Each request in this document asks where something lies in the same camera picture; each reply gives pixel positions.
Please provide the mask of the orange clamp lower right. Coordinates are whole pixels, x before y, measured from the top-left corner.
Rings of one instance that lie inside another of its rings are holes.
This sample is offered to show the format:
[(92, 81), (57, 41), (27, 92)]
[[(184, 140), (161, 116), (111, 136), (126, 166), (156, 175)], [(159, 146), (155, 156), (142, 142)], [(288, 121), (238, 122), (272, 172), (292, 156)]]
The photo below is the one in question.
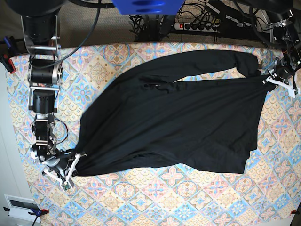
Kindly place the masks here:
[(300, 212), (298, 210), (291, 211), (291, 215), (300, 215)]

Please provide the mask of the blue clamp lower left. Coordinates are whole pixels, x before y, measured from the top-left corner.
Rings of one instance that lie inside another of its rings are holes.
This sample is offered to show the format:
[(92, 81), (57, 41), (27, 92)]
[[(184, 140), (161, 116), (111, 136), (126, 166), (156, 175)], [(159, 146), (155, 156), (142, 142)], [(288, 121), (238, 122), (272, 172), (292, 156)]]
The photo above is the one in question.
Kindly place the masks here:
[(40, 209), (22, 209), (22, 208), (7, 208), (3, 207), (8, 216), (17, 220), (18, 226), (40, 226), (41, 217), (49, 213), (48, 210)]

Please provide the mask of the white wall vent box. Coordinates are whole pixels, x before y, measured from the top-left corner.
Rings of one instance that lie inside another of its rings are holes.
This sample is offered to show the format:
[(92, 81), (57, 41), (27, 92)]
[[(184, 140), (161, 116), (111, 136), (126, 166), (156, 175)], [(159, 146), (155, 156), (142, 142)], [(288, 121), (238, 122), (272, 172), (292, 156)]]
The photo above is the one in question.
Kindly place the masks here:
[(37, 210), (39, 207), (33, 199), (21, 198), (18, 196), (4, 195), (9, 209), (8, 216), (13, 220), (20, 220), (22, 223), (33, 223), (36, 218), (30, 215), (31, 209)]

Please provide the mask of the red black clamp upper left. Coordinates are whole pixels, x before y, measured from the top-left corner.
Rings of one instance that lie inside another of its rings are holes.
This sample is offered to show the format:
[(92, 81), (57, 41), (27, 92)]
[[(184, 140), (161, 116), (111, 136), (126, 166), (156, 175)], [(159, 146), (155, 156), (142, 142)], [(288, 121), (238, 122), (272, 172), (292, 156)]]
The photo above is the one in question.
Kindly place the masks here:
[(15, 38), (13, 36), (5, 36), (0, 41), (0, 62), (11, 74), (16, 71), (11, 58), (16, 55)]

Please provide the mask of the patterned tablecloth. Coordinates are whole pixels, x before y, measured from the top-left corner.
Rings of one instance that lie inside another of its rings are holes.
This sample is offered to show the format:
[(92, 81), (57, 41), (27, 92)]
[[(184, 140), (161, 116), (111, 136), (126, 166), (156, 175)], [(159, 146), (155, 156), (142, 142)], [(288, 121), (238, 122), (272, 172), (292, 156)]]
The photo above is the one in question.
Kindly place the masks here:
[[(82, 47), (63, 64), (55, 134), (60, 148), (74, 148), (82, 112), (120, 74), (144, 62), (185, 51), (223, 49), (257, 56), (260, 69), (282, 52), (246, 46), (196, 43), (131, 43)], [(16, 143), (34, 201), (49, 213), (46, 226), (247, 226), (276, 224), (301, 202), (301, 98), (279, 87), (266, 97), (257, 149), (244, 174), (211, 173), (178, 164), (75, 177), (64, 192), (42, 175), (29, 147), (34, 114), (28, 111), (28, 56), (12, 58), (6, 73)]]

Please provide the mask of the white power strip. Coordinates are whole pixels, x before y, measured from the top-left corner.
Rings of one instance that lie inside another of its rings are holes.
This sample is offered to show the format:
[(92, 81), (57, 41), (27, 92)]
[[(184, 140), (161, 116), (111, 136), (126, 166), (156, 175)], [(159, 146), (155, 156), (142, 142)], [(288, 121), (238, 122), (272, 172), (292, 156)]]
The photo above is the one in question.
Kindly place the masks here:
[(218, 32), (218, 25), (211, 25), (210, 23), (184, 23), (175, 22), (174, 29), (177, 31), (195, 31), (195, 32)]

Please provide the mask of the black t-shirt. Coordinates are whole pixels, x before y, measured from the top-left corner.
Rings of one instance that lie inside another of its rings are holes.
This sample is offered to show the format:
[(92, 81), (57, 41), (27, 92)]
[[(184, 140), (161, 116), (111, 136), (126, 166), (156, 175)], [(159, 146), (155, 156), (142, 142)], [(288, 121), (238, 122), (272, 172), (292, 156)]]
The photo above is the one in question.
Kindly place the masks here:
[(117, 77), (80, 119), (77, 176), (183, 163), (243, 174), (266, 94), (257, 57), (231, 50), (164, 56)]

